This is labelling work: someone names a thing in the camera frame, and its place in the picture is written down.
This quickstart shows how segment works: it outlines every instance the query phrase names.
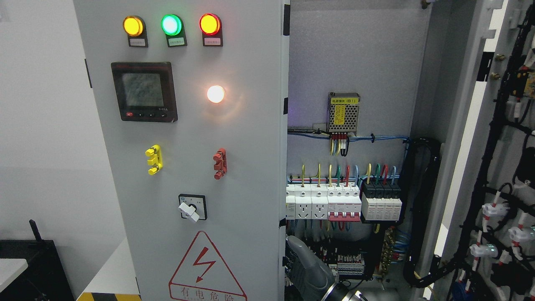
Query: white table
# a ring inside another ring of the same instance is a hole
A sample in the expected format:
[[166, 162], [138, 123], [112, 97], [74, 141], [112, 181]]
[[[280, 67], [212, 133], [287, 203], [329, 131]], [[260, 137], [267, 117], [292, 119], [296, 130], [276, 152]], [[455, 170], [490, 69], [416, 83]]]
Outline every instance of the white table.
[[0, 258], [0, 292], [28, 268], [26, 259]]

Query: yellow label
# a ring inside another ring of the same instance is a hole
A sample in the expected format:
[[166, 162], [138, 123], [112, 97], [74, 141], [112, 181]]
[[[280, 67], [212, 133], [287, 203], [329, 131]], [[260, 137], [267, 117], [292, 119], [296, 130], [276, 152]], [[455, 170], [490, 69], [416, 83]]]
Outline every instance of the yellow label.
[[346, 106], [344, 104], [339, 104], [334, 106], [334, 124], [342, 125], [346, 120]]
[[333, 97], [331, 104], [358, 104], [359, 97]]

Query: red wire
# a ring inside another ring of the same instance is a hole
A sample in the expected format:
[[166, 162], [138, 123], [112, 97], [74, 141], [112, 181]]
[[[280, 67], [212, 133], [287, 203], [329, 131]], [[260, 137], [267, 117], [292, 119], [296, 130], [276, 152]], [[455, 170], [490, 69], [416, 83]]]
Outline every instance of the red wire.
[[386, 177], [388, 176], [388, 165], [383, 165], [383, 170], [381, 171], [381, 176], [383, 175], [383, 172], [385, 173], [385, 177], [383, 178], [383, 185], [386, 185]]
[[346, 187], [349, 186], [349, 165], [346, 167]]

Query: white glowing indicator light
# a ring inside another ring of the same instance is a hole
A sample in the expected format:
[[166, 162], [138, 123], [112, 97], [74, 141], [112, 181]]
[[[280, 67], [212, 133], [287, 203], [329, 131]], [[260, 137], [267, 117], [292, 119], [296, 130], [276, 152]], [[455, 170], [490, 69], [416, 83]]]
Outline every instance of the white glowing indicator light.
[[216, 85], [211, 86], [206, 93], [208, 100], [213, 103], [220, 103], [223, 98], [225, 98], [225, 89], [223, 87]]

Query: lightning bolt symbol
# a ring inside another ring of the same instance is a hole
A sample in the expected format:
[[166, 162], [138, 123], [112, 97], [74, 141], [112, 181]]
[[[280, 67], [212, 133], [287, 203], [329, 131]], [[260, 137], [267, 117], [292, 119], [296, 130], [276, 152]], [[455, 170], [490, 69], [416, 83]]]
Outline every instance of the lightning bolt symbol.
[[206, 268], [206, 270], [204, 270], [204, 273], [202, 273], [201, 276], [197, 276], [197, 281], [195, 281], [195, 283], [199, 283], [202, 280], [202, 276], [204, 276], [204, 274], [206, 274], [206, 272], [208, 272], [208, 270], [216, 263], [215, 260], [214, 261], [199, 262], [201, 260], [201, 258], [203, 258], [203, 256], [206, 254], [206, 252], [208, 252], [208, 248], [204, 247], [202, 249], [202, 251], [201, 251], [201, 254], [199, 254], [197, 259], [195, 259], [195, 262], [193, 263], [193, 266], [209, 265]]

